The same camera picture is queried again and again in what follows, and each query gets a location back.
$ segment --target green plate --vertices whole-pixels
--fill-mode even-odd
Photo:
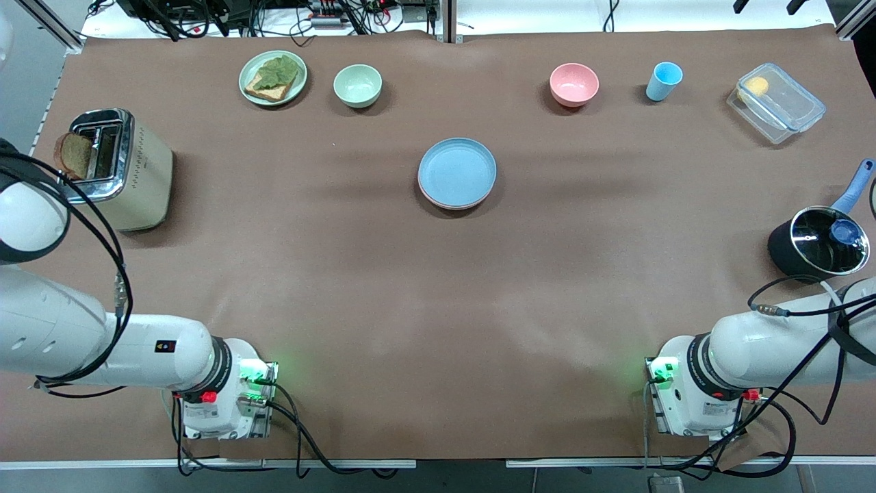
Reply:
[[[280,101],[268,101],[267,99],[262,99],[261,97],[255,97],[251,94],[247,94],[244,88],[247,84],[252,81],[252,78],[256,76],[256,73],[262,65],[265,65],[265,62],[268,60],[277,58],[278,56],[286,55],[295,63],[298,64],[298,74],[295,76],[295,80],[292,81],[292,87],[289,88],[289,92],[286,93],[286,97],[281,99]],[[301,59],[300,56],[294,54],[292,52],[287,52],[286,50],[271,50],[270,52],[264,52],[262,54],[257,54],[252,57],[250,61],[246,62],[244,68],[240,71],[240,77],[237,81],[237,85],[240,88],[240,94],[243,94],[245,98],[249,99],[255,104],[260,106],[280,106],[281,104],[286,104],[293,100],[298,94],[304,89],[304,83],[307,82],[307,65],[304,63],[304,60]]]

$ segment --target plate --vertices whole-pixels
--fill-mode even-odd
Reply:
[[[292,87],[289,88],[289,92],[286,93],[286,97],[279,101],[268,101],[267,99],[262,99],[261,97],[255,97],[253,95],[247,94],[244,88],[247,84],[252,81],[252,78],[256,76],[256,72],[262,65],[265,64],[266,61],[277,58],[278,56],[286,55],[289,58],[293,59],[295,63],[298,64],[298,74],[295,75],[295,80],[292,81]],[[257,54],[256,56],[250,58],[250,61],[246,62],[244,68],[240,71],[240,77],[237,80],[237,85],[240,88],[240,94],[243,94],[245,98],[249,99],[255,104],[260,106],[279,106],[281,104],[288,103],[293,100],[298,94],[304,89],[304,83],[307,82],[307,64],[304,63],[304,60],[301,59],[300,56],[294,54],[292,52],[287,52],[286,50],[272,50],[270,52],[264,52],[262,54]]]
[[[423,155],[417,182],[432,204],[454,211],[468,209],[490,195],[496,183],[496,158],[476,140],[442,140]]]

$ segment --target yellow egg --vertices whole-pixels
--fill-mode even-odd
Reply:
[[[769,82],[763,77],[752,77],[743,83],[746,89],[750,90],[756,97],[761,97],[769,90]]]

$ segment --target bread slice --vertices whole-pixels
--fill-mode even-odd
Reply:
[[[256,74],[256,76],[253,77],[250,83],[247,84],[244,88],[246,94],[276,103],[278,101],[282,101],[283,98],[286,97],[287,94],[289,94],[289,89],[292,88],[292,83],[290,82],[285,86],[277,86],[270,89],[255,89],[256,84],[258,84],[258,81],[260,80],[262,80],[262,76]]]
[[[85,178],[91,162],[91,140],[73,132],[61,135],[55,141],[54,161],[71,180]]]

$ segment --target saucepan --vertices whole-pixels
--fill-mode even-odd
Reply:
[[[786,275],[829,279],[858,272],[870,258],[864,229],[849,216],[873,172],[865,159],[845,193],[832,206],[815,205],[775,228],[766,243],[770,257]]]

